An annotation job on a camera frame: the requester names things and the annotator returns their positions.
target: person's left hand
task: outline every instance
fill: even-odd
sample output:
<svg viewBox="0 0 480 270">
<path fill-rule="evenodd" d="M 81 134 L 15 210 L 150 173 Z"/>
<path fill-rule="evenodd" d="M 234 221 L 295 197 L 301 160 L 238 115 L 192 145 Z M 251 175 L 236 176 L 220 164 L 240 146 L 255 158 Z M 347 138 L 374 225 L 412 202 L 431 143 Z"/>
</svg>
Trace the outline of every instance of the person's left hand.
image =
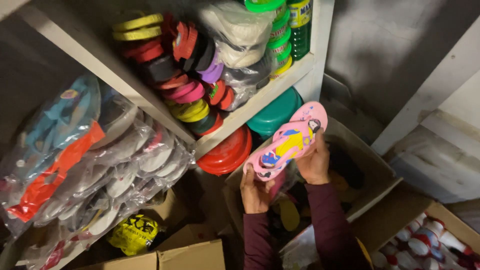
<svg viewBox="0 0 480 270">
<path fill-rule="evenodd" d="M 247 165 L 247 174 L 244 174 L 240 183 L 241 198 L 246 214 L 259 214 L 268 211 L 270 196 L 268 192 L 275 185 L 275 180 L 268 182 L 255 181 L 255 171 L 251 164 Z"/>
</svg>

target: maroon sleeve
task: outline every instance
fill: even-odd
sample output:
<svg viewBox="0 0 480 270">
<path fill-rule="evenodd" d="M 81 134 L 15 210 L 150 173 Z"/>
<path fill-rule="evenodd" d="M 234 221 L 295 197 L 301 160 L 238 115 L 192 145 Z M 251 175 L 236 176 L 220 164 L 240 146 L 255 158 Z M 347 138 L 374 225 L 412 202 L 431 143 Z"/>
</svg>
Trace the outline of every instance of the maroon sleeve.
<svg viewBox="0 0 480 270">
<path fill-rule="evenodd" d="M 325 270 L 369 269 L 331 183 L 306 184 L 315 244 Z"/>
<path fill-rule="evenodd" d="M 243 214 L 244 270 L 275 270 L 278 255 L 272 249 L 267 213 Z"/>
</svg>

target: yellow plastic bag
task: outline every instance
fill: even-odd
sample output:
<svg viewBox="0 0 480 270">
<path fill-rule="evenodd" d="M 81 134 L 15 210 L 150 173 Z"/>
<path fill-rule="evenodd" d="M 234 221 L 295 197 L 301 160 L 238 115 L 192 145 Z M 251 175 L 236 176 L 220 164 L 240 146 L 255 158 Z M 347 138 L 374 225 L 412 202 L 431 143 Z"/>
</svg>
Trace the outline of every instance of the yellow plastic bag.
<svg viewBox="0 0 480 270">
<path fill-rule="evenodd" d="M 120 248 L 127 256 L 146 253 L 159 226 L 156 221 L 144 215 L 131 215 L 113 229 L 108 242 Z"/>
</svg>

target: cartoon princess print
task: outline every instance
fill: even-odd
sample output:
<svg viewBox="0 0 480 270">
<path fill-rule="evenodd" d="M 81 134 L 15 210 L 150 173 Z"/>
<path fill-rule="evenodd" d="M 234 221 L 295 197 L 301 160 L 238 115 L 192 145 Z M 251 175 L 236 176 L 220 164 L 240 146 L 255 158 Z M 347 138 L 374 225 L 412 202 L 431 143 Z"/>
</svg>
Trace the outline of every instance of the cartoon princess print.
<svg viewBox="0 0 480 270">
<path fill-rule="evenodd" d="M 292 147 L 297 146 L 299 150 L 302 150 L 304 145 L 308 145 L 310 140 L 315 136 L 315 133 L 321 128 L 320 120 L 310 119 L 308 121 L 308 128 L 308 136 L 302 136 L 301 132 L 296 129 L 287 130 L 282 133 L 281 137 L 288 136 L 288 140 L 274 150 L 262 156 L 262 163 L 265 165 L 265 167 L 273 167 L 276 162 Z M 294 152 L 291 158 L 282 164 L 282 166 L 278 169 L 280 170 L 283 166 L 286 166 L 296 154 L 297 152 Z M 275 172 L 258 173 L 258 175 L 261 177 L 271 177 L 275 175 Z"/>
</svg>

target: green bottle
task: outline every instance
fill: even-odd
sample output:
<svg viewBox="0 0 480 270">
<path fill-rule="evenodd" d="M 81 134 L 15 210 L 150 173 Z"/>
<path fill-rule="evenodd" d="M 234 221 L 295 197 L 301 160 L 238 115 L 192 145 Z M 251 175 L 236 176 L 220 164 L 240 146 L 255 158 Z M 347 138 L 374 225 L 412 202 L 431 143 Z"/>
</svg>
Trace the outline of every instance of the green bottle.
<svg viewBox="0 0 480 270">
<path fill-rule="evenodd" d="M 312 3 L 310 0 L 287 0 L 290 10 L 290 55 L 294 61 L 300 60 L 310 51 L 310 30 L 312 18 Z"/>
</svg>

